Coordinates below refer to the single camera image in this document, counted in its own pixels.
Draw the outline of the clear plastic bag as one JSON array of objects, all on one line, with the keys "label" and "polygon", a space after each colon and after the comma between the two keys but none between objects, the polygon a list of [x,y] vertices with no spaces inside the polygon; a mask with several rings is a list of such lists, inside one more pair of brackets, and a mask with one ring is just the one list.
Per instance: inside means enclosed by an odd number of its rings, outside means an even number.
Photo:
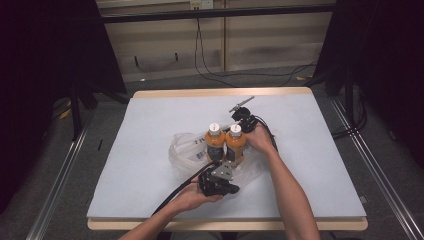
[{"label": "clear plastic bag", "polygon": [[[246,144],[244,160],[232,170],[232,184],[244,188],[266,170],[265,158]],[[204,134],[179,133],[173,136],[168,159],[179,180],[192,176],[208,163]]]}]

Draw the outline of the white wall outlet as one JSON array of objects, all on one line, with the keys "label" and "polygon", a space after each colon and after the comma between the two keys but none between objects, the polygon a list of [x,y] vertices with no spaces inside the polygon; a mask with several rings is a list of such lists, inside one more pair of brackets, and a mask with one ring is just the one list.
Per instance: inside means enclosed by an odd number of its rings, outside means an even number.
[{"label": "white wall outlet", "polygon": [[192,10],[209,10],[214,8],[213,0],[190,0]]}]

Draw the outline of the person's left hand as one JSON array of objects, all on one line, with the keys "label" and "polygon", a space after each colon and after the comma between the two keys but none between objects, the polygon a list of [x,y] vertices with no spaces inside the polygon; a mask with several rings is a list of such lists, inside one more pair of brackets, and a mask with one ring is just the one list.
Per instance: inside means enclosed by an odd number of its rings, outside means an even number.
[{"label": "person's left hand", "polygon": [[172,203],[177,211],[181,213],[196,209],[205,203],[217,202],[222,198],[222,195],[205,196],[200,190],[198,183],[193,182],[184,187]]}]

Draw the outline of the person's right hand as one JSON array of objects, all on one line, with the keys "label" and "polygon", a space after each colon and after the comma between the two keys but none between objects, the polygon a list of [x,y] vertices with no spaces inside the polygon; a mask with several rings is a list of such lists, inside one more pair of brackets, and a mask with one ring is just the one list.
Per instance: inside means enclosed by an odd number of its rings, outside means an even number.
[{"label": "person's right hand", "polygon": [[277,152],[268,131],[261,123],[258,123],[252,132],[246,134],[246,139],[255,150],[262,154],[269,155]]}]

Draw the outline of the black curtain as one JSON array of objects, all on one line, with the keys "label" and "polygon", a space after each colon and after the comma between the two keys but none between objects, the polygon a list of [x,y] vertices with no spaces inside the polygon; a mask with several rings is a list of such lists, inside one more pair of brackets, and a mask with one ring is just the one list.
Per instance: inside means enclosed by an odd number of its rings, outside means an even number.
[{"label": "black curtain", "polygon": [[124,93],[96,0],[0,0],[0,214],[39,155],[54,103]]},{"label": "black curtain", "polygon": [[314,74],[356,81],[424,168],[424,0],[336,0]]}]

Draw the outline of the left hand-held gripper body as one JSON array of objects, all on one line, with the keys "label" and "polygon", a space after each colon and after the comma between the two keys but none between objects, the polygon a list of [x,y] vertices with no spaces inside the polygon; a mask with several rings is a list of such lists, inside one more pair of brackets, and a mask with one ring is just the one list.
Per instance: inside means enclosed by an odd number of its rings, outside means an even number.
[{"label": "left hand-held gripper body", "polygon": [[205,196],[236,194],[240,188],[231,184],[232,180],[232,168],[227,162],[207,168],[198,176],[199,188]]}]

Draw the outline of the metal floor rail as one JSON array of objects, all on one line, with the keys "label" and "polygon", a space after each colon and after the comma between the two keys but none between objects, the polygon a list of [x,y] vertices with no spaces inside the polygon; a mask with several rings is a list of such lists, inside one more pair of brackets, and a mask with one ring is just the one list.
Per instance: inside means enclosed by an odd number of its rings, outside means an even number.
[{"label": "metal floor rail", "polygon": [[54,181],[54,184],[44,201],[44,204],[37,214],[37,217],[26,237],[26,240],[43,240],[53,214],[56,210],[60,197],[63,193],[65,184],[68,181],[73,165],[79,155],[80,149],[87,135],[87,128],[90,125],[88,120],[75,140],[72,141],[70,149],[64,159],[64,162],[59,170],[59,173]]},{"label": "metal floor rail", "polygon": [[348,120],[346,110],[342,103],[337,98],[332,98],[331,103],[342,122],[343,127],[348,132],[348,136],[354,143],[361,158],[374,178],[374,181],[378,185],[380,192],[390,206],[408,239],[424,240],[424,231],[418,226],[413,214],[409,211],[404,201],[400,198],[392,186],[374,154],[360,134],[360,131]]}]

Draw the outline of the black horizontal bar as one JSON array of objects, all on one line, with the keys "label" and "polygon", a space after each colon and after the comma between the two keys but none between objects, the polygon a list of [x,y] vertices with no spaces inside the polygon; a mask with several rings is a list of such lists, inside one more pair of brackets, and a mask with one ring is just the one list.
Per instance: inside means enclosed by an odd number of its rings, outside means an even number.
[{"label": "black horizontal bar", "polygon": [[293,5],[293,6],[255,7],[255,8],[228,8],[228,9],[215,9],[215,10],[185,10],[185,11],[171,11],[171,12],[158,12],[158,13],[103,15],[99,18],[99,21],[104,24],[149,22],[149,21],[168,21],[168,20],[186,20],[186,19],[221,18],[221,17],[326,13],[326,12],[333,12],[335,9],[336,9],[336,4],[315,4],[315,5]]}]

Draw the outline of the orange juice bottle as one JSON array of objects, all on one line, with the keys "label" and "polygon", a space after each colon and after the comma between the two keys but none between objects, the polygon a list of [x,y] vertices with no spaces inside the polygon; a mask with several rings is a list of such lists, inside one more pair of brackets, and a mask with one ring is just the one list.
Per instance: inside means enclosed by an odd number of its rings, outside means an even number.
[{"label": "orange juice bottle", "polygon": [[244,160],[244,146],[246,136],[242,132],[242,128],[238,124],[230,126],[230,130],[226,134],[226,160],[232,168],[236,168]]},{"label": "orange juice bottle", "polygon": [[224,157],[225,133],[217,123],[209,125],[204,137],[207,147],[207,159],[209,162],[219,162]]}]

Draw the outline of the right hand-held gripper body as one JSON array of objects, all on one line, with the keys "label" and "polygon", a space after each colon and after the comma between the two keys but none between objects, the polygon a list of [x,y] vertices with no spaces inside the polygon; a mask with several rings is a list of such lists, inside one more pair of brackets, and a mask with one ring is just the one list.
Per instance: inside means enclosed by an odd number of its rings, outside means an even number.
[{"label": "right hand-held gripper body", "polygon": [[251,133],[258,123],[258,119],[245,107],[245,104],[253,99],[254,97],[251,96],[229,110],[232,114],[231,118],[238,123],[243,133]]}]

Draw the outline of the black stand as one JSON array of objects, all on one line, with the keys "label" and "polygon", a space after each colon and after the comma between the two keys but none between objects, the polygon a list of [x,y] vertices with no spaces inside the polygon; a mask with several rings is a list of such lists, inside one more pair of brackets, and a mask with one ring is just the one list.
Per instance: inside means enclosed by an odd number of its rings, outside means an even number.
[{"label": "black stand", "polygon": [[351,72],[349,69],[346,69],[346,78],[345,78],[345,111],[346,116],[351,125],[355,124],[354,112],[353,112],[353,79],[351,77]]},{"label": "black stand", "polygon": [[69,89],[69,97],[71,102],[71,112],[73,120],[73,141],[76,141],[82,131],[82,122],[79,107],[78,90],[75,84],[72,84]]}]

